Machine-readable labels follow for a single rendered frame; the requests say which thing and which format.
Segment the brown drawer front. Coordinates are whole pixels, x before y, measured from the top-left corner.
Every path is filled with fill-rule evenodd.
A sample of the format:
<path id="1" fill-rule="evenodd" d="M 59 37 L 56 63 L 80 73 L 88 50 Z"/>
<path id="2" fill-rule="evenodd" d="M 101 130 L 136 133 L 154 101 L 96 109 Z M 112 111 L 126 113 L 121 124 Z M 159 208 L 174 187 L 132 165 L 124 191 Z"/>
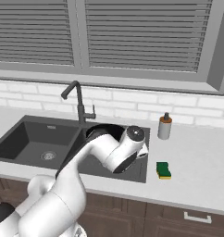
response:
<path id="1" fill-rule="evenodd" d="M 183 218 L 186 211 L 190 216 L 211 216 L 212 223 L 206 224 Z M 147 204 L 143 237 L 224 237 L 224 216 L 187 208 Z"/>

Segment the black pan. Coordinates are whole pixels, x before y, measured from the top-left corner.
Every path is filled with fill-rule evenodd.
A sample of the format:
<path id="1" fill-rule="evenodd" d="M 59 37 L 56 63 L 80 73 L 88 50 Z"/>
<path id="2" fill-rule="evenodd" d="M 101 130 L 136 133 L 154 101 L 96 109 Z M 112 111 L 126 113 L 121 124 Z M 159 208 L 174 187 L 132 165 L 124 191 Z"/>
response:
<path id="1" fill-rule="evenodd" d="M 98 130 L 98 129 L 105 129 L 108 133 L 110 133 L 117 141 L 120 140 L 123 132 L 124 132 L 124 128 L 116 125 L 116 124 L 98 124 L 98 125 L 94 125 L 92 126 L 90 129 L 87 130 L 86 132 L 86 136 L 89 136 L 90 133 L 93 130 Z"/>

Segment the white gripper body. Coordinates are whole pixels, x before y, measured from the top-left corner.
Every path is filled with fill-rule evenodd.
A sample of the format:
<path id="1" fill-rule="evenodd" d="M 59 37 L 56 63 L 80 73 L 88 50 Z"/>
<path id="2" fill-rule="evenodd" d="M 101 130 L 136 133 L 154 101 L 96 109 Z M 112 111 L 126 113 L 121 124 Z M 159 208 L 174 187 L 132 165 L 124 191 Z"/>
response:
<path id="1" fill-rule="evenodd" d="M 149 153 L 149 151 L 148 151 L 147 145 L 146 145 L 146 143 L 144 143 L 142 149 L 138 152 L 137 157 L 143 158 L 143 157 L 147 156 L 148 153 Z"/>

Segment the grey soap dispenser bottle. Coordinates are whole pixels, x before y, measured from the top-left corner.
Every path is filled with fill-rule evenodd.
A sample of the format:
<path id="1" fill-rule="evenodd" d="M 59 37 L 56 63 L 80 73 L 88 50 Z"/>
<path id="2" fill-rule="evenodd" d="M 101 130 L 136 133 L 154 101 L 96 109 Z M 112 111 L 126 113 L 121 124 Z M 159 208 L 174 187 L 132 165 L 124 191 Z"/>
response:
<path id="1" fill-rule="evenodd" d="M 166 112 L 163 117 L 159 119 L 157 137 L 161 140 L 167 140 L 171 131 L 172 118 Z"/>

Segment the brown cupboard front panel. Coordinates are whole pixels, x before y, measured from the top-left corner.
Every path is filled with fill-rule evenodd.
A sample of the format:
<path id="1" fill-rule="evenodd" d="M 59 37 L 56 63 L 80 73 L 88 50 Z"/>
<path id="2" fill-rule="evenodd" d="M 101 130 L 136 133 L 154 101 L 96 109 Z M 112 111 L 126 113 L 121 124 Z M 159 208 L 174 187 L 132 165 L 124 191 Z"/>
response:
<path id="1" fill-rule="evenodd" d="M 27 197 L 25 181 L 13 181 L 0 178 L 0 202 L 17 207 Z M 87 194 L 85 211 L 79 218 L 79 224 L 88 237 L 143 237 L 143 211 L 145 203 L 126 201 L 99 194 Z"/>

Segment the dark grey tap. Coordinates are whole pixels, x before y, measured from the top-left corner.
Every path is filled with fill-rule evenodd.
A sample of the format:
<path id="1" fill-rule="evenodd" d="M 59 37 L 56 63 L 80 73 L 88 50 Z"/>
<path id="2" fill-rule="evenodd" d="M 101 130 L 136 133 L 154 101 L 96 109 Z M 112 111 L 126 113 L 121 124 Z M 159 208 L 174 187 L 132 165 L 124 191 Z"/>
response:
<path id="1" fill-rule="evenodd" d="M 79 119 L 79 123 L 80 124 L 85 124 L 86 123 L 86 119 L 96 119 L 96 114 L 95 114 L 95 110 L 93 110 L 92 113 L 86 113 L 85 112 L 85 108 L 84 108 L 84 104 L 82 102 L 82 93 L 81 93 L 81 85 L 78 81 L 73 81 L 61 94 L 61 97 L 64 100 L 68 99 L 68 95 L 70 94 L 70 92 L 76 89 L 77 91 L 77 100 L 78 100 L 78 105 L 77 105 L 77 109 L 78 109 L 78 119 Z"/>

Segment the grey window with blinds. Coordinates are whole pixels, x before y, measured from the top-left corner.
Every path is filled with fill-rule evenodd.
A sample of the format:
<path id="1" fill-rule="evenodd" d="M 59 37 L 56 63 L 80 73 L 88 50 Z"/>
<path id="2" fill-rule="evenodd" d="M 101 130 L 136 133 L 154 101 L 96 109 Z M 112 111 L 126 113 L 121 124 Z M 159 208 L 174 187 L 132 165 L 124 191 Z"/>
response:
<path id="1" fill-rule="evenodd" d="M 224 0 L 0 0 L 0 79 L 224 95 Z"/>

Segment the dark grey sink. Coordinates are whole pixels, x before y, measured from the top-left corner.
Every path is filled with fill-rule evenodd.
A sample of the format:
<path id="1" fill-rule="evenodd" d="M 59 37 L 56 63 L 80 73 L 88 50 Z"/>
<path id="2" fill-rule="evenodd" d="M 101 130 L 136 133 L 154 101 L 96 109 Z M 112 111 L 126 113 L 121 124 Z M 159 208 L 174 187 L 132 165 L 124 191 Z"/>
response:
<path id="1" fill-rule="evenodd" d="M 94 125 L 77 120 L 24 116 L 0 138 L 0 161 L 58 170 L 85 141 Z M 95 156 L 79 164 L 79 173 L 146 183 L 148 155 L 138 158 L 121 174 L 113 174 Z"/>

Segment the green and yellow sponge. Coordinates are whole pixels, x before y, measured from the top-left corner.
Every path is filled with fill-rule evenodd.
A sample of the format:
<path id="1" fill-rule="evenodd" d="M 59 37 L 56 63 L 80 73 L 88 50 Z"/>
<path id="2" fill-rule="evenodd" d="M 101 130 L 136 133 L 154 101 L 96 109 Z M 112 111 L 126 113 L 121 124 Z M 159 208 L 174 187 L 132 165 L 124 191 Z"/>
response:
<path id="1" fill-rule="evenodd" d="M 156 173 L 161 180 L 170 180 L 171 172 L 168 169 L 168 162 L 157 162 Z"/>

